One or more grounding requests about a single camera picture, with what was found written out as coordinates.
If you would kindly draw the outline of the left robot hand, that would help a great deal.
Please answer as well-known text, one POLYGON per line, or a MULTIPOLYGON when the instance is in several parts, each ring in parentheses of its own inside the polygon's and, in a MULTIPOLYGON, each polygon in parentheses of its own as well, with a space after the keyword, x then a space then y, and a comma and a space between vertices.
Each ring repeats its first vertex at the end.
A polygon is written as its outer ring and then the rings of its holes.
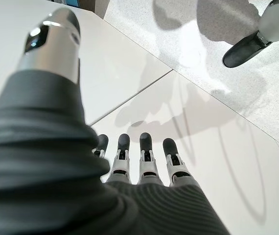
POLYGON ((85 123, 80 26, 59 8, 30 31, 0 94, 0 235, 226 235, 173 139, 163 141, 170 185, 142 133, 139 182, 127 134, 113 164, 108 138, 85 123))

